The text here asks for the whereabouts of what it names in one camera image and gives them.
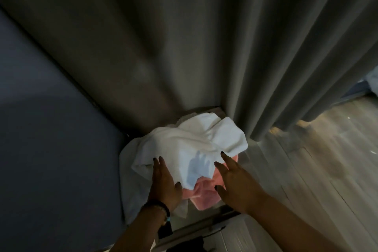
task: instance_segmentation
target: gray wall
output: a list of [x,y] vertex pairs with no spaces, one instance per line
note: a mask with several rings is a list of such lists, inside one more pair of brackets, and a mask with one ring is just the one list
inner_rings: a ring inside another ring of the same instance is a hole
[[122,232],[122,133],[0,11],[2,251],[94,251]]

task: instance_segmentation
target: person's left hand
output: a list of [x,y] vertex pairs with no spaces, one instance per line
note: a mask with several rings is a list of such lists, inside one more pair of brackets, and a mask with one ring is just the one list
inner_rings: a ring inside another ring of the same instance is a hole
[[174,183],[173,178],[160,156],[159,160],[154,158],[154,174],[152,175],[152,186],[148,200],[163,202],[170,212],[179,205],[183,196],[181,183]]

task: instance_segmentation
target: forearm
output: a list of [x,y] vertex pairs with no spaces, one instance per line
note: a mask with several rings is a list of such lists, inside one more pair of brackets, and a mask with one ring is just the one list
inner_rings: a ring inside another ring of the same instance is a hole
[[158,207],[144,208],[117,240],[110,252],[150,251],[154,237],[164,219],[164,212]]
[[340,251],[273,197],[249,213],[270,234],[283,251]]

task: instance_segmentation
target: person's right hand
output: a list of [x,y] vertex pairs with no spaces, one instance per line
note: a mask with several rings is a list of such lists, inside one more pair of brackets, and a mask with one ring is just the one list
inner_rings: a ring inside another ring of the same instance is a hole
[[269,195],[236,161],[223,152],[221,152],[221,157],[227,167],[219,162],[215,162],[214,165],[222,175],[226,189],[217,185],[215,186],[216,191],[222,200],[234,210],[253,215]]

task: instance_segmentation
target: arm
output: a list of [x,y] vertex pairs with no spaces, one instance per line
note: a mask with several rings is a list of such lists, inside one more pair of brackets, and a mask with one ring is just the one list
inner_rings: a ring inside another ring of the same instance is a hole
[[228,168],[215,162],[226,187],[217,185],[218,194],[234,210],[256,219],[283,251],[340,251],[290,209],[264,192],[232,158],[224,153],[221,156]]
[[[159,200],[173,211],[182,198],[180,183],[174,184],[164,159],[154,158],[154,174],[148,200]],[[136,219],[117,240],[110,252],[150,251],[155,235],[165,220],[165,213],[159,207],[143,208]]]

